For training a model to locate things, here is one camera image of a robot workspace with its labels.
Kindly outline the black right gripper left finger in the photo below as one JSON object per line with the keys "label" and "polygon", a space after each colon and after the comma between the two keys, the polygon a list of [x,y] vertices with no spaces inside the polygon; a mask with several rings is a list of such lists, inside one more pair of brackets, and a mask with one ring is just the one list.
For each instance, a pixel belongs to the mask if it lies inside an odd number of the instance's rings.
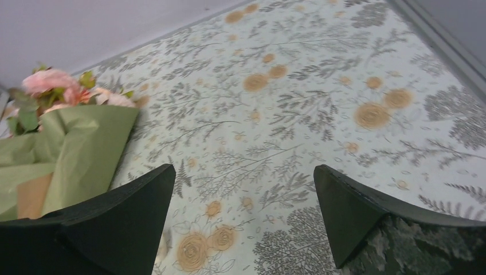
{"label": "black right gripper left finger", "polygon": [[1,223],[2,274],[151,274],[176,171],[160,167],[44,215]]}

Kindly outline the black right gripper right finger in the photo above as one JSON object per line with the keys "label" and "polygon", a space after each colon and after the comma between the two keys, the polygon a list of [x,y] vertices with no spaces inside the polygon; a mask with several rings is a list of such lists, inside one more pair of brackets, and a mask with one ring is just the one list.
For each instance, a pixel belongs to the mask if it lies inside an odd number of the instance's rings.
{"label": "black right gripper right finger", "polygon": [[320,165],[316,193],[343,274],[484,274],[485,221],[450,203],[399,200]]}

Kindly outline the olive green wrapping paper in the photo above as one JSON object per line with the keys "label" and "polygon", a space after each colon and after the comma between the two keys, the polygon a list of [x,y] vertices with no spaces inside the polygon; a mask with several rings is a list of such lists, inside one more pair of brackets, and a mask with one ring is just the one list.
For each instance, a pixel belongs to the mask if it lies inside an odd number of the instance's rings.
{"label": "olive green wrapping paper", "polygon": [[41,197],[32,218],[105,193],[138,108],[84,105],[41,116],[42,130],[1,140],[1,220],[20,219],[18,190]]}

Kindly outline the orange wrapping paper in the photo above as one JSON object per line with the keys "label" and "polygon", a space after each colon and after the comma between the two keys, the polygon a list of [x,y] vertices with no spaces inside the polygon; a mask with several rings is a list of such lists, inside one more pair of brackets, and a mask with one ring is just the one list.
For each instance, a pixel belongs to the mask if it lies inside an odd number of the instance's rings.
{"label": "orange wrapping paper", "polygon": [[18,219],[37,219],[42,216],[42,209],[52,176],[52,173],[46,174],[17,186]]}

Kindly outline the pink fake flower bunch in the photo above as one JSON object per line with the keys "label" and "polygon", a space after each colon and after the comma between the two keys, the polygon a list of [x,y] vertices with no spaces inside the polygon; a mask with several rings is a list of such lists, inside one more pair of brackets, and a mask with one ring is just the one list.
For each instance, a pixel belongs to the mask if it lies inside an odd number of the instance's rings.
{"label": "pink fake flower bunch", "polygon": [[133,91],[126,92],[123,87],[117,91],[102,88],[91,70],[76,78],[44,64],[34,68],[20,88],[10,88],[8,93],[13,109],[4,120],[10,137],[39,132],[40,116],[57,109],[83,105],[137,106]]}

